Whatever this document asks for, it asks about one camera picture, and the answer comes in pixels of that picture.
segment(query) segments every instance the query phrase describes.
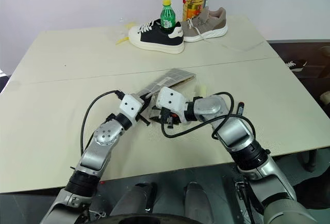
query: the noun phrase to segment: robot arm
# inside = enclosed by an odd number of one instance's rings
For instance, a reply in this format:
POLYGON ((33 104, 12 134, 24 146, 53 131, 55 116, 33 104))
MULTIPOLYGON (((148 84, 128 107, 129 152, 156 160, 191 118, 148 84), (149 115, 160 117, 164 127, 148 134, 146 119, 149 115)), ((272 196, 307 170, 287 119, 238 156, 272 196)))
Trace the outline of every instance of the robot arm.
MULTIPOLYGON (((182 94, 167 87, 161 89, 156 105, 167 109, 167 115, 169 111, 177 114, 182 123, 197 120, 206 122, 228 114, 224 100, 218 95, 188 102, 182 94)), ((213 130, 223 121, 211 122, 213 130)), ((264 223, 316 223, 296 201, 293 187, 269 155, 269 150, 261 147, 241 119, 229 117, 216 135, 264 208, 264 223)))
POLYGON ((42 224, 84 223, 97 184, 110 160, 111 151, 120 136, 136 124, 136 116, 144 102, 135 94, 126 94, 120 104, 119 114, 101 124, 95 131, 70 180, 49 208, 42 224))

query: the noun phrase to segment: sneaker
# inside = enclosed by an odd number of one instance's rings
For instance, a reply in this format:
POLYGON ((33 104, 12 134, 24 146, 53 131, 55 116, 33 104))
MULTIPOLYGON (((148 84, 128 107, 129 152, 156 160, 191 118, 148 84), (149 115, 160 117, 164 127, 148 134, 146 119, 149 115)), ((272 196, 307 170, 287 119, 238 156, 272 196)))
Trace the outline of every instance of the sneaker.
POLYGON ((178 54, 184 50, 183 36, 180 22, 168 31, 161 28, 160 19, 134 26, 128 32, 129 41, 136 47, 170 54, 178 54))
POLYGON ((306 60, 292 60, 285 63, 292 72, 301 72, 306 64, 306 60))
POLYGON ((227 33, 226 10, 219 8, 209 11, 205 7, 198 16, 181 22, 185 42, 197 42, 213 37, 222 37, 227 33))

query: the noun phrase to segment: white table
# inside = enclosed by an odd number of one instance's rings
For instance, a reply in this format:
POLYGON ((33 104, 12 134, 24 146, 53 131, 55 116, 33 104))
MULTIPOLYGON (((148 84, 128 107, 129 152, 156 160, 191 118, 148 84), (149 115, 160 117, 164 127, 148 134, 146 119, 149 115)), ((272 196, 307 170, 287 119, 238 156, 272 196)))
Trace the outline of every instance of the white table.
MULTIPOLYGON (((228 17, 228 25, 224 37, 186 43, 178 55, 115 45, 111 27, 41 33, 0 94, 0 192, 66 185, 80 158, 90 102, 108 90, 138 92, 170 68, 196 74, 176 89, 185 95, 203 86, 208 94, 228 91, 235 104, 243 101, 257 140, 272 155, 329 146, 329 118, 264 38, 245 17, 228 17)), ((85 140, 118 106, 115 96, 95 104, 85 140)), ((231 161, 210 126, 166 139, 158 123, 139 122, 115 147, 102 179, 231 161)))

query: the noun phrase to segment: shoelace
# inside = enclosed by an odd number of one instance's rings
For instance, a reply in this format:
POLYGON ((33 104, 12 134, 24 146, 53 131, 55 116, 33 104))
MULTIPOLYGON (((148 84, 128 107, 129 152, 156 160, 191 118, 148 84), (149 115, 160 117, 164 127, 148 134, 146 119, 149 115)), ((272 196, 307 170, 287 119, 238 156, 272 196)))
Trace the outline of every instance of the shoelace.
POLYGON ((288 67, 293 67, 293 66, 296 65, 296 63, 294 63, 293 61, 290 61, 290 62, 287 62, 286 65, 287 65, 288 67))
POLYGON ((199 30, 197 27, 194 26, 194 24, 192 23, 192 19, 187 19, 187 21, 188 21, 189 29, 194 28, 194 29, 197 31, 198 35, 199 35, 201 38, 203 38, 204 41, 208 42, 208 41, 205 39, 205 37, 202 36, 202 34, 200 33, 200 30, 199 30))
POLYGON ((152 26, 154 25, 154 21, 150 21, 148 23, 142 24, 139 28, 138 33, 143 33, 149 30, 152 30, 152 26))

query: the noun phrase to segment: black and white sneaker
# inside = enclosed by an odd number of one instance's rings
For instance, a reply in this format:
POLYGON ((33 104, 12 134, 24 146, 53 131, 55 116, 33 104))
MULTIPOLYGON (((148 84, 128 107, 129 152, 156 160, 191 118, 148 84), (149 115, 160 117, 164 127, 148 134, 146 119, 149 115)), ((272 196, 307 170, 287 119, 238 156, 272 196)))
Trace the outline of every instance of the black and white sneaker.
POLYGON ((128 32, 131 44, 143 50, 156 50, 170 54, 181 53, 184 46, 184 33, 180 22, 170 30, 163 30, 160 19, 141 26, 134 26, 128 32))
POLYGON ((285 63, 292 72, 301 72, 306 64, 306 60, 292 60, 285 63))

